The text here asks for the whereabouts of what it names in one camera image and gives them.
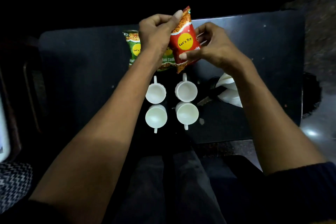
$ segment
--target person's left hand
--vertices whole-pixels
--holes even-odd
[[[173,16],[155,14],[139,22],[141,52],[154,55],[158,68],[162,64],[162,56],[169,44],[171,31],[177,27],[182,15],[182,10],[178,10]]]

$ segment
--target green snack packet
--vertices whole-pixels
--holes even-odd
[[[139,32],[137,30],[127,30],[123,31],[123,34],[131,50],[131,58],[129,59],[129,66],[131,66],[141,51]],[[167,70],[170,68],[170,66],[175,66],[175,59],[173,51],[168,47],[162,57],[162,65],[159,67],[158,71]]]

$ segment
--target forearm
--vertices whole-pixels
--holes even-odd
[[[234,79],[265,174],[326,161],[284,112],[252,62],[246,62]]]
[[[156,69],[151,57],[141,53],[110,99],[54,160],[31,199],[57,207],[72,223],[101,222]]]

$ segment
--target yellow circle logo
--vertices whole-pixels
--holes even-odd
[[[166,55],[166,56],[169,56],[169,55],[171,55],[172,53],[173,53],[173,50],[172,50],[171,48],[167,47],[167,49],[166,49],[166,51],[165,51],[165,55]]]
[[[177,43],[182,50],[186,51],[192,47],[194,40],[190,34],[183,33],[182,35],[179,36]]]
[[[135,56],[139,55],[140,50],[141,50],[141,44],[135,44],[135,45],[133,45],[133,50],[132,51],[133,51],[133,54]]]

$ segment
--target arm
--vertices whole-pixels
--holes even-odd
[[[200,50],[181,59],[203,58],[222,68],[236,82],[253,134],[258,160],[265,174],[326,162],[314,144],[288,117],[268,90],[251,60],[229,40],[223,28],[206,23],[196,29]]]
[[[104,106],[57,156],[31,200],[56,207],[71,223],[102,221],[147,88],[181,16],[178,11],[140,22],[141,55]]]

